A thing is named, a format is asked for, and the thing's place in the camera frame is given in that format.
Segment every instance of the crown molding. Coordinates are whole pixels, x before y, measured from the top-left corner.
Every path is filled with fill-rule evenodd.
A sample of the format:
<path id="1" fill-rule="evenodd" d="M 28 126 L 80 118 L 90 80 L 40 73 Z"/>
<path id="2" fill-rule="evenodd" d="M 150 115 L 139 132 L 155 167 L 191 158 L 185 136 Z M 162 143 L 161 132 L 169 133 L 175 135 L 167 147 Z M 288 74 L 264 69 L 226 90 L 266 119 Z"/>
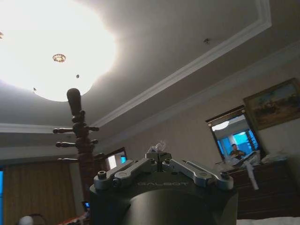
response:
<path id="1" fill-rule="evenodd" d="M 0 133 L 53 134 L 54 128 L 63 127 L 65 126 L 0 123 Z"/>
<path id="2" fill-rule="evenodd" d="M 51 146 L 28 146 L 28 147 L 1 147 L 0 161 L 20 160 L 28 158 L 46 158 L 46 157 L 63 157 L 74 156 L 77 154 L 76 148 L 66 148 L 63 151 L 60 148 Z"/>
<path id="3" fill-rule="evenodd" d="M 288 61 L 300 56 L 300 41 L 295 42 L 286 48 L 283 48 L 266 58 L 257 61 L 249 67 L 234 73 L 233 75 L 223 79 L 216 84 L 180 101 L 179 103 L 172 105 L 171 107 L 133 125 L 132 127 L 120 132 L 117 135 L 112 136 L 106 140 L 101 141 L 95 148 L 97 152 L 103 152 L 110 146 L 126 140 L 146 129 L 149 129 L 172 116 L 191 108 L 202 102 L 220 95 L 221 93 L 230 90 L 234 87 L 240 86 L 255 77 L 262 76 L 268 71 L 275 69 Z"/>
<path id="4" fill-rule="evenodd" d="M 205 54 L 201 55 L 194 61 L 185 65 L 184 67 L 177 70 L 173 74 L 169 75 L 165 79 L 156 83 L 154 86 L 150 87 L 146 91 L 137 95 L 136 97 L 129 100 L 125 104 L 116 108 L 115 110 L 113 110 L 112 112 L 107 114 L 106 116 L 100 118 L 95 123 L 93 123 L 92 126 L 101 127 L 101 126 L 105 125 L 106 123 L 119 117 L 120 115 L 122 115 L 125 112 L 129 111 L 130 109 L 136 107 L 137 105 L 141 104 L 142 102 L 146 101 L 147 99 L 151 98 L 152 96 L 158 94 L 159 92 L 163 91 L 164 89 L 170 87 L 171 85 L 175 84 L 176 82 L 180 81 L 181 79 L 185 78 L 186 76 L 188 76 L 188 75 L 192 74 L 193 72 L 199 70 L 200 68 L 206 66 L 207 64 L 211 63 L 215 59 L 221 57 L 222 55 L 224 55 L 227 52 L 231 51 L 232 49 L 236 48 L 237 46 L 243 44 L 244 42 L 253 38 L 257 34 L 268 29 L 272 25 L 269 0 L 255 0 L 255 4 L 256 4 L 256 8 L 257 8 L 257 12 L 258 12 L 258 19 L 254 23 L 252 23 L 251 25 L 242 29 L 240 32 L 233 35 L 231 38 L 220 43 L 219 45 L 212 48 Z"/>

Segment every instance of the ceiling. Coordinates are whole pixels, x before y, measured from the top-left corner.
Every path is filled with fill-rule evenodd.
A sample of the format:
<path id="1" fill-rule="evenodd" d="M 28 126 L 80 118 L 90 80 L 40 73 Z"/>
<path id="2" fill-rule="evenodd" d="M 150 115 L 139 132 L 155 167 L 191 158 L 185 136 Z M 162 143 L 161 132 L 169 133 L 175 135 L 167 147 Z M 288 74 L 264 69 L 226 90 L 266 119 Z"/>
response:
<path id="1" fill-rule="evenodd" d="M 295 0 L 270 0 L 270 5 L 265 0 L 81 2 L 97 11 L 117 47 L 111 70 L 82 97 L 87 123 L 100 127 L 92 135 L 99 140 L 300 39 Z M 72 125 L 67 102 L 45 100 L 1 81 L 0 105 L 0 123 Z M 2 132 L 0 146 L 49 145 L 58 139 Z"/>

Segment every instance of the ceiling lamp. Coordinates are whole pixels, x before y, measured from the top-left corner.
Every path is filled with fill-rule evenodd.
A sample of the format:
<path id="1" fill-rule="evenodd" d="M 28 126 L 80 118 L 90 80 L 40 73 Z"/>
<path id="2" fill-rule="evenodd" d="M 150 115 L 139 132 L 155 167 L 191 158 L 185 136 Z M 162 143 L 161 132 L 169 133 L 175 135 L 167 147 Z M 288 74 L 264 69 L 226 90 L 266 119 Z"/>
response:
<path id="1" fill-rule="evenodd" d="M 211 128 L 212 128 L 212 131 L 222 130 L 222 129 L 226 128 L 228 126 L 228 124 L 229 124 L 229 121 L 225 121 L 225 122 L 217 124 Z"/>
<path id="2" fill-rule="evenodd" d="M 1 0 L 0 32 L 0 80 L 52 101 L 88 92 L 115 56 L 99 16 L 73 0 Z"/>

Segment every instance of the brown curtain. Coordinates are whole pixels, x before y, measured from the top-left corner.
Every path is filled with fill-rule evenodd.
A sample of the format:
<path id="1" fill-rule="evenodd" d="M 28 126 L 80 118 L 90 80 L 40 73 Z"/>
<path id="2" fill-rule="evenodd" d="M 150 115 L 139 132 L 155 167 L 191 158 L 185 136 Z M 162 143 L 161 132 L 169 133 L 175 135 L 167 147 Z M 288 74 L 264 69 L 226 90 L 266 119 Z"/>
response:
<path id="1" fill-rule="evenodd" d="M 76 216 L 68 164 L 45 162 L 4 168 L 4 225 L 40 213 L 48 225 Z"/>

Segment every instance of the wooden dresser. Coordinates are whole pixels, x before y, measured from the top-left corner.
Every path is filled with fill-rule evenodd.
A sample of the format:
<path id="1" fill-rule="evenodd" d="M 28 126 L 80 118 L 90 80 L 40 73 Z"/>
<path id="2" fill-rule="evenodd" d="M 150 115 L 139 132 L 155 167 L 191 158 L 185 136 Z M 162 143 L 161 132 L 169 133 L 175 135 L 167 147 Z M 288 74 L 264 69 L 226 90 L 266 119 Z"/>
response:
<path id="1" fill-rule="evenodd" d="M 253 189 L 246 169 L 229 173 L 239 192 L 238 219 L 300 216 L 299 189 L 286 161 L 254 167 L 258 190 Z"/>

